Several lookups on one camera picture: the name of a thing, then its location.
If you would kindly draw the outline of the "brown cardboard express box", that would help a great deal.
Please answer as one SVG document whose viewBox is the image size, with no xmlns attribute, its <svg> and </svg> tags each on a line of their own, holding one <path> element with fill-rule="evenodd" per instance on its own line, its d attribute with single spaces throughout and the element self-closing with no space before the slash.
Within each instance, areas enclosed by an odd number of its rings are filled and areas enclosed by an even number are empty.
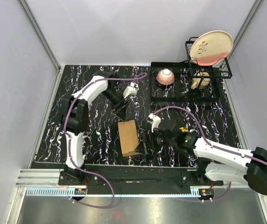
<svg viewBox="0 0 267 224">
<path fill-rule="evenodd" d="M 135 152 L 139 144 L 135 120 L 119 122 L 118 131 L 123 157 L 139 155 Z"/>
</svg>

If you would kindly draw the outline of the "yellow black utility knife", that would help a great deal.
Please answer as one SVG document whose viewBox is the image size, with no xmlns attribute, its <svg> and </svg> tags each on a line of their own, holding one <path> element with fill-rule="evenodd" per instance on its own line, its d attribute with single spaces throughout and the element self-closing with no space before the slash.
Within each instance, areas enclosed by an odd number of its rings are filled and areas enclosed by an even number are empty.
<svg viewBox="0 0 267 224">
<path fill-rule="evenodd" d="M 180 130 L 181 130 L 183 133 L 188 132 L 188 130 L 185 129 L 184 127 L 181 127 Z"/>
</svg>

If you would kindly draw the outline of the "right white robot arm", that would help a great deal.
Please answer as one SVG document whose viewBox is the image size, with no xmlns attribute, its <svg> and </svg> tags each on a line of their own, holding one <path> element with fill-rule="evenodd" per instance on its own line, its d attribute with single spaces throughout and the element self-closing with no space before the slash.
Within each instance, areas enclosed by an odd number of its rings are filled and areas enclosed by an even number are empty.
<svg viewBox="0 0 267 224">
<path fill-rule="evenodd" d="M 264 148 L 226 146 L 170 121 L 162 121 L 154 122 L 149 130 L 142 132 L 135 152 L 147 155 L 162 147 L 172 147 L 184 156 L 204 158 L 204 164 L 198 165 L 195 174 L 201 185 L 210 181 L 237 182 L 267 196 L 267 150 Z"/>
</svg>

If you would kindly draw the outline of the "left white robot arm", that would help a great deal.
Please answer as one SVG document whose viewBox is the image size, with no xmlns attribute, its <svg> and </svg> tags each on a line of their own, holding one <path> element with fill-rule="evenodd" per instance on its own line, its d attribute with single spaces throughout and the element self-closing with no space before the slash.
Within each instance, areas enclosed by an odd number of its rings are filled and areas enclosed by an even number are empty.
<svg viewBox="0 0 267 224">
<path fill-rule="evenodd" d="M 82 140 L 84 132 L 89 127 L 89 105 L 103 94 L 111 102 L 112 113 L 124 121 L 129 101 L 117 90 L 118 83 L 124 80 L 116 72 L 98 71 L 81 90 L 63 99 L 60 122 L 67 143 L 63 173 L 75 185 L 81 184 L 85 178 L 84 172 L 78 168 L 84 165 Z"/>
</svg>

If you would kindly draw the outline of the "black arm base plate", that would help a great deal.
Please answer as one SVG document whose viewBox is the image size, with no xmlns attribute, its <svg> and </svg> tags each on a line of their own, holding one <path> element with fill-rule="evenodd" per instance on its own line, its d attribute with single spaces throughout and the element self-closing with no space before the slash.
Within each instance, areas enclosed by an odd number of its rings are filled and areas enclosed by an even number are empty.
<svg viewBox="0 0 267 224">
<path fill-rule="evenodd" d="M 105 183 L 99 175 L 105 177 L 110 183 L 167 182 L 180 187 L 222 186 L 224 184 L 223 181 L 209 180 L 203 170 L 198 168 L 85 164 L 83 169 L 85 172 L 64 165 L 60 168 L 58 184 L 83 185 L 87 183 L 89 186 L 97 186 Z"/>
</svg>

